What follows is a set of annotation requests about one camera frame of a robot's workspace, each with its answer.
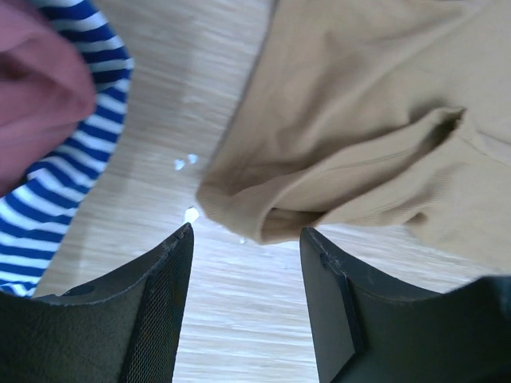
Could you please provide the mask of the left gripper black left finger pad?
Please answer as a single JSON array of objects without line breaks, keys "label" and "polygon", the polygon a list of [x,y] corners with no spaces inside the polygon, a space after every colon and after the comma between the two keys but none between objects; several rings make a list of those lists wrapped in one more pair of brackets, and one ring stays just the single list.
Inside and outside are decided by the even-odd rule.
[{"label": "left gripper black left finger pad", "polygon": [[185,224],[63,295],[2,294],[2,381],[170,382],[193,249],[194,232]]}]

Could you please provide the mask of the red graphic tank top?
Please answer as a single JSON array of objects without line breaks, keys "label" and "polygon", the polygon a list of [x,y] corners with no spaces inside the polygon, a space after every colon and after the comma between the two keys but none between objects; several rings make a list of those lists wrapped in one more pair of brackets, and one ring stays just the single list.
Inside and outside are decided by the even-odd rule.
[{"label": "red graphic tank top", "polygon": [[87,64],[27,1],[1,3],[1,193],[95,109]]}]

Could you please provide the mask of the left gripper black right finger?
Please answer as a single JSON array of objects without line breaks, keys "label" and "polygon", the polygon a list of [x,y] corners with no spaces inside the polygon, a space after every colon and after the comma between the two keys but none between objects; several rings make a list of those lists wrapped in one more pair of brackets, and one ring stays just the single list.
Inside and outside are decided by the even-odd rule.
[{"label": "left gripper black right finger", "polygon": [[510,279],[446,293],[403,282],[313,228],[300,257],[321,382],[507,382]]}]

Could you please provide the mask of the tan brown tank top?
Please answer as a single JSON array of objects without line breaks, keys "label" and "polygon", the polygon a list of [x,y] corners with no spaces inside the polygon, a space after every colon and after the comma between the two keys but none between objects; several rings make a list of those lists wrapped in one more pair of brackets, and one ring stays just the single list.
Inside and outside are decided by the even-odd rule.
[{"label": "tan brown tank top", "polygon": [[508,270],[509,2],[277,2],[197,199],[258,243],[403,225]]}]

